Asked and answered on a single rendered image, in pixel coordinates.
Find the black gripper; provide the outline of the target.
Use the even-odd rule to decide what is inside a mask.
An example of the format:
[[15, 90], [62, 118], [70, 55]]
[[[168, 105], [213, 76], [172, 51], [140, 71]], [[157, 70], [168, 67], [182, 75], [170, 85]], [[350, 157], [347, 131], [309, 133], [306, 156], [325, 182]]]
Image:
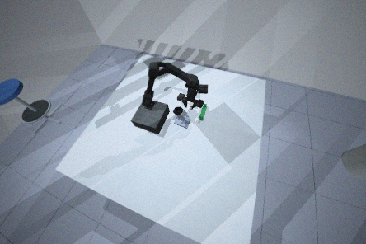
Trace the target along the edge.
[[202, 106], [204, 104], [203, 100], [200, 100], [200, 99], [195, 100], [195, 94], [190, 95], [188, 92], [187, 92], [187, 97], [185, 97], [185, 94], [180, 93], [177, 97], [177, 100], [183, 102], [183, 104], [185, 105], [185, 108], [187, 108], [187, 101], [193, 102], [194, 104], [192, 105], [192, 108], [191, 108], [192, 110], [196, 106], [199, 108], [202, 108]]

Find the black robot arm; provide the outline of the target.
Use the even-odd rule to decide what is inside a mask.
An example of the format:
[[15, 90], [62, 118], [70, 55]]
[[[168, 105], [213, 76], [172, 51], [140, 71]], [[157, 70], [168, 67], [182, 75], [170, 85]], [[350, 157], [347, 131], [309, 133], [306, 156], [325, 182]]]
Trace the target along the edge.
[[[159, 67], [164, 67], [159, 70]], [[171, 63], [167, 62], [151, 62], [148, 68], [148, 86], [143, 94], [142, 105], [145, 106], [146, 109], [152, 109], [155, 102], [153, 102], [153, 84], [157, 76], [161, 76], [165, 73], [170, 73], [179, 79], [185, 81], [185, 88], [188, 88], [188, 93], [190, 95], [196, 95], [197, 93], [208, 94], [208, 84], [199, 84], [199, 79], [194, 74], [188, 74]], [[197, 90], [197, 91], [196, 91]]]

